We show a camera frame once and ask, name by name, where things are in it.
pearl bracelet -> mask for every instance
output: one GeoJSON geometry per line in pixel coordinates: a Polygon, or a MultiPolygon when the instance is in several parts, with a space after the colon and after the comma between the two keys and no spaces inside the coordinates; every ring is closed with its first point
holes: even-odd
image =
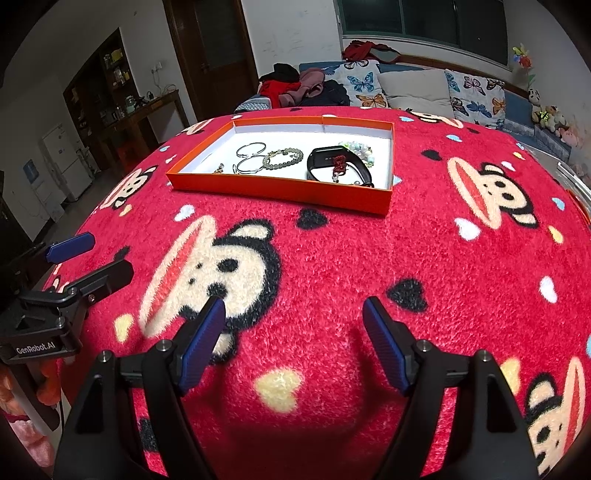
{"type": "Polygon", "coordinates": [[[368,168],[374,166],[374,153],[371,150],[371,147],[368,145],[361,143],[361,142],[339,142],[339,145],[345,147],[347,150],[351,150],[355,155],[357,155],[363,163],[367,165],[368,168]]]}

beaded bracelet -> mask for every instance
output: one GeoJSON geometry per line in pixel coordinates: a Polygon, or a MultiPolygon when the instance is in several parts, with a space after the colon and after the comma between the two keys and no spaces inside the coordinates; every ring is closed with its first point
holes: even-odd
{"type": "Polygon", "coordinates": [[[290,167],[292,165],[295,165],[296,163],[301,162],[303,158],[304,153],[302,152],[302,150],[298,150],[297,148],[284,148],[283,150],[275,150],[265,155],[265,158],[262,159],[262,166],[267,170],[277,170],[278,168],[290,167]],[[286,162],[271,164],[271,159],[279,154],[293,155],[291,155],[291,159],[286,162]]]}
{"type": "Polygon", "coordinates": [[[367,165],[368,168],[374,166],[374,153],[372,152],[370,146],[356,141],[339,142],[339,145],[351,150],[351,152],[357,155],[363,161],[363,163],[367,165]]]}

blue heart print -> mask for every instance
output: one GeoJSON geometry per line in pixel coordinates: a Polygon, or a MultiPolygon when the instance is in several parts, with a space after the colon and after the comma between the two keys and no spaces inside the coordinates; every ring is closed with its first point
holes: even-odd
{"type": "Polygon", "coordinates": [[[564,212],[564,202],[556,197],[552,197],[552,201],[556,204],[556,206],[564,212]]]}

white appliance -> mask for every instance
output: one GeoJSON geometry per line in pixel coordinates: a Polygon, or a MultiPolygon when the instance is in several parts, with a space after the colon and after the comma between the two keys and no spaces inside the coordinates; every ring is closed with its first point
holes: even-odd
{"type": "Polygon", "coordinates": [[[31,184],[33,193],[51,216],[52,220],[57,222],[64,215],[64,209],[60,205],[64,199],[64,194],[62,192],[56,192],[55,189],[48,185],[45,179],[39,175],[39,171],[35,167],[33,160],[29,160],[22,169],[31,184]]]}
{"type": "Polygon", "coordinates": [[[90,186],[92,178],[76,154],[62,124],[40,141],[51,175],[70,201],[77,200],[90,186]]]}

wooden table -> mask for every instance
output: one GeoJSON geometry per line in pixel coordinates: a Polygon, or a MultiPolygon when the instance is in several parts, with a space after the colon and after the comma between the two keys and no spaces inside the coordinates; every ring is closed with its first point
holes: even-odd
{"type": "Polygon", "coordinates": [[[108,144],[111,136],[116,132],[128,130],[134,139],[136,152],[143,160],[145,157],[150,155],[152,151],[148,147],[138,124],[148,115],[155,112],[156,110],[159,110],[163,106],[168,105],[169,103],[174,103],[183,126],[185,128],[189,127],[189,120],[187,119],[187,114],[184,111],[183,104],[181,103],[180,97],[178,95],[178,90],[174,90],[173,92],[167,93],[166,95],[162,95],[162,97],[155,98],[150,103],[138,108],[125,118],[122,118],[121,120],[116,121],[114,124],[109,125],[100,133],[99,142],[101,149],[105,153],[109,164],[115,169],[115,171],[118,172],[119,175],[123,176],[123,171],[120,163],[113,155],[113,152],[111,151],[111,148],[108,144]]]}

